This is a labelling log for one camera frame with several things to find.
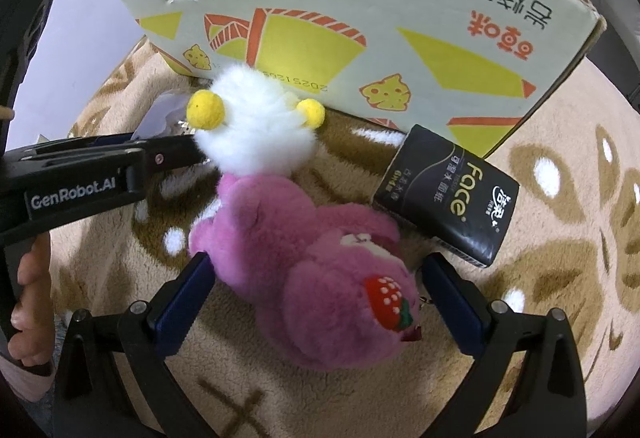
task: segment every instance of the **cardboard box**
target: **cardboard box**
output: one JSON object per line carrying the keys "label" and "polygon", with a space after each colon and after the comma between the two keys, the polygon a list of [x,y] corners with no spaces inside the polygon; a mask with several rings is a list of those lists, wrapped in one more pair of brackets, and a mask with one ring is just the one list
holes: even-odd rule
{"label": "cardboard box", "polygon": [[123,0],[167,63],[246,62],[301,97],[486,156],[604,21],[588,0]]}

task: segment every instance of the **white spot on rug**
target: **white spot on rug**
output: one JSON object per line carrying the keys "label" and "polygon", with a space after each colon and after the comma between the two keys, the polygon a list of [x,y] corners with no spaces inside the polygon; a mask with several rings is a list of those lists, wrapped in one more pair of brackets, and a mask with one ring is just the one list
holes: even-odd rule
{"label": "white spot on rug", "polygon": [[554,161],[543,157],[539,158],[533,167],[536,182],[549,198],[555,198],[560,192],[560,170]]}
{"label": "white spot on rug", "polygon": [[214,198],[211,202],[209,202],[209,204],[202,210],[202,212],[193,219],[193,222],[191,222],[191,230],[193,231],[193,228],[198,222],[201,222],[206,218],[213,218],[213,216],[215,216],[218,212],[218,209],[220,209],[220,204],[221,202],[219,198]]}
{"label": "white spot on rug", "polygon": [[363,137],[371,142],[392,145],[393,147],[400,147],[402,141],[404,141],[404,133],[399,133],[398,131],[380,131],[378,129],[353,128],[351,130],[351,133],[359,137]]}
{"label": "white spot on rug", "polygon": [[136,217],[136,221],[140,223],[145,223],[149,219],[149,207],[146,200],[140,200],[136,204],[134,216]]}
{"label": "white spot on rug", "polygon": [[164,238],[162,239],[164,249],[170,256],[180,254],[184,250],[185,242],[184,231],[180,227],[171,227],[164,233]]}
{"label": "white spot on rug", "polygon": [[607,139],[602,139],[602,150],[604,152],[604,158],[607,159],[607,162],[611,163],[613,161],[613,152]]}
{"label": "white spot on rug", "polygon": [[511,290],[504,295],[503,301],[516,313],[522,313],[524,310],[524,292],[519,288],[511,288]]}

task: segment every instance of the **paw print pattern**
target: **paw print pattern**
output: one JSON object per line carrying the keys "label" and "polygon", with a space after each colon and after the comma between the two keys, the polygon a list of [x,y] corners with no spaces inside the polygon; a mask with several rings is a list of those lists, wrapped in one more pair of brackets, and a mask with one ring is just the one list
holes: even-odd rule
{"label": "paw print pattern", "polygon": [[[609,360],[604,358],[607,350],[615,352],[624,341],[624,321],[617,320],[624,319],[624,314],[616,317],[615,311],[604,309],[605,293],[612,290],[608,285],[614,283],[615,297],[625,310],[640,312],[640,171],[628,169],[621,183],[620,159],[612,137],[597,126],[594,139],[600,211],[590,213],[588,221],[572,173],[560,155],[538,145],[511,150],[513,176],[545,203],[558,221],[573,226],[576,237],[526,249],[482,285],[492,299],[508,301],[513,291],[521,292],[518,299],[524,299],[528,313],[564,308],[585,383],[599,361]],[[602,319],[609,321],[603,325]],[[508,372],[504,391],[513,388],[518,369],[516,365]]]}

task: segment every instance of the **finger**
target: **finger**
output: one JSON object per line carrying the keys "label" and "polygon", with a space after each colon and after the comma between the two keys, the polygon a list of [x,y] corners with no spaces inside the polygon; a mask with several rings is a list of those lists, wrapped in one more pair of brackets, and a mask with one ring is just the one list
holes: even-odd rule
{"label": "finger", "polygon": [[49,233],[36,237],[30,252],[22,256],[18,266],[18,284],[29,285],[49,273],[51,242]]}
{"label": "finger", "polygon": [[51,280],[43,277],[22,290],[20,301],[11,314],[11,324],[17,330],[33,330],[51,324],[53,304],[50,297]]}
{"label": "finger", "polygon": [[32,366],[41,366],[47,364],[51,360],[52,354],[41,353],[34,355],[33,357],[27,357],[22,359],[22,365],[30,368]]}
{"label": "finger", "polygon": [[27,330],[13,336],[7,346],[9,354],[16,360],[30,358],[32,360],[47,360],[53,355],[56,334],[51,328]]}

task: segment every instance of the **fluffy rug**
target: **fluffy rug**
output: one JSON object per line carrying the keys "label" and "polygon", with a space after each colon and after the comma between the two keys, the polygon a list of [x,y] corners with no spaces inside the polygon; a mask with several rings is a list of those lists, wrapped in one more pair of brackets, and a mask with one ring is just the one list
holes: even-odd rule
{"label": "fluffy rug", "polygon": [[[194,85],[142,40],[87,104],[71,136],[132,131],[161,92]],[[331,111],[317,155],[295,180],[318,204],[368,203],[402,134]],[[521,184],[510,230],[488,270],[449,256],[463,277],[518,311],[570,317],[593,428],[640,363],[640,117],[585,60],[489,161]],[[63,313],[117,313],[150,299],[188,262],[191,226],[215,216],[218,175],[199,166],[159,176],[137,205],[52,234],[54,299]],[[408,264],[433,248],[405,232]],[[168,360],[195,407],[223,438],[417,437],[459,385],[458,353],[433,307],[424,339],[369,371],[312,373],[281,360],[257,333],[250,306],[217,284],[180,354]],[[156,425],[125,361],[143,421]],[[495,421],[515,360],[485,424]]]}

